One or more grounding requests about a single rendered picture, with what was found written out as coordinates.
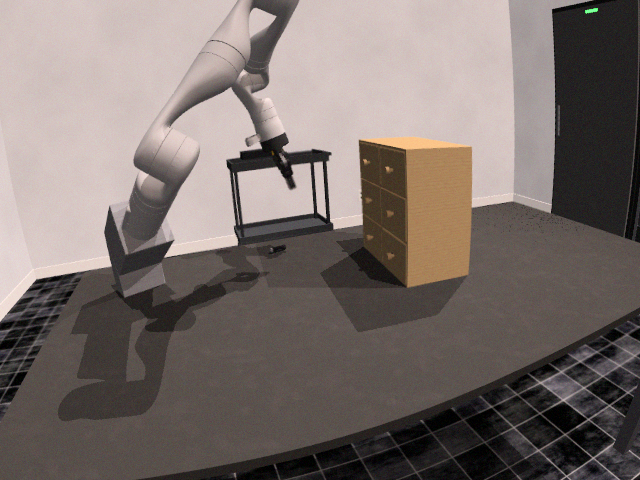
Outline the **light wooden chest of drawers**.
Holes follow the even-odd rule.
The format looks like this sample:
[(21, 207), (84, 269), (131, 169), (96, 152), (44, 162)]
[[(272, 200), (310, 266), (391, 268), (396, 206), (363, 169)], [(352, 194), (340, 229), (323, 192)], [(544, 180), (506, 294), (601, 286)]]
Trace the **light wooden chest of drawers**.
[[(407, 288), (468, 275), (472, 147), (430, 139), (428, 142), (418, 137), (405, 138), (386, 138), (394, 142), (381, 138), (359, 139), (359, 156), (360, 143), (377, 145), (380, 164), (380, 184), (361, 176), (361, 195), (362, 179), (365, 179), (380, 186), (381, 191), (384, 188), (406, 199), (405, 242), (363, 212), (362, 198), (362, 217), (368, 216), (407, 244), (406, 285), (384, 266)], [(406, 196), (381, 185), (381, 146), (405, 152)]]

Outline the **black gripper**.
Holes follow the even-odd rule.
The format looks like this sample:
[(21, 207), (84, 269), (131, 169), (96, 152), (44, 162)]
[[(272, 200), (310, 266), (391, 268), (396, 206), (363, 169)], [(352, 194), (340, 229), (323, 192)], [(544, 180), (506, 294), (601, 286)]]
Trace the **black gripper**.
[[(287, 138), (286, 133), (276, 136), (272, 139), (260, 142), (261, 147), (265, 153), (275, 151), (274, 156), (272, 156), (275, 161), (278, 170), (280, 170), (282, 176), (285, 178), (288, 188), (293, 190), (297, 188), (296, 183), (293, 178), (293, 171), (290, 164), (288, 153), (283, 150), (283, 146), (287, 145), (289, 140)], [(286, 155), (285, 155), (286, 154)], [(281, 166), (281, 167), (280, 167)], [(286, 173), (285, 173), (286, 172)], [(292, 174), (292, 175), (291, 175)]]

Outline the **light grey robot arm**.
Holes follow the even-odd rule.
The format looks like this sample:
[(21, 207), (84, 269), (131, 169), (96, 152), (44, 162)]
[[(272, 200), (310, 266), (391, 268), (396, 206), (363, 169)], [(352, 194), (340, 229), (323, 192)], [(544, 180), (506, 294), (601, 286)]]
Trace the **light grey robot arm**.
[[(133, 163), (140, 171), (121, 227), (131, 237), (144, 241), (157, 234), (198, 160), (199, 143), (170, 127), (187, 110), (231, 87), (255, 127), (256, 134), (245, 138), (247, 147), (285, 132), (271, 99), (257, 99), (252, 93), (269, 84), (273, 51), (298, 3), (238, 0), (204, 45), (135, 152)], [(249, 14), (254, 8), (276, 18), (250, 38)]]

